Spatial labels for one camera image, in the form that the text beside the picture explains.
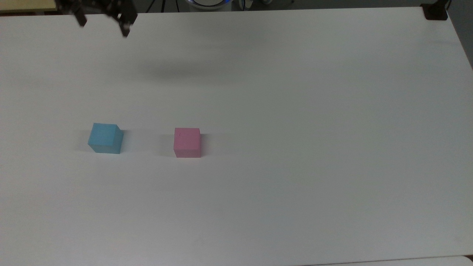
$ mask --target robotic arm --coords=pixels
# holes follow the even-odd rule
[[[76,17],[77,22],[83,27],[87,18],[82,7],[97,9],[100,13],[104,13],[112,17],[118,22],[118,26],[122,30],[123,37],[130,33],[130,26],[136,20],[138,14],[131,0],[54,0],[58,10],[64,14],[72,14]]]

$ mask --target yellow object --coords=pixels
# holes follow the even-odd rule
[[[54,0],[0,0],[0,13],[56,10]]]

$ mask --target white table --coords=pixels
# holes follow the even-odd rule
[[[421,8],[0,18],[0,264],[471,254],[473,72]],[[87,146],[125,130],[122,154]],[[175,127],[204,157],[177,159]]]

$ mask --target blue cube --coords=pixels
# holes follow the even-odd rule
[[[123,131],[115,124],[94,123],[88,144],[97,153],[120,154]]]

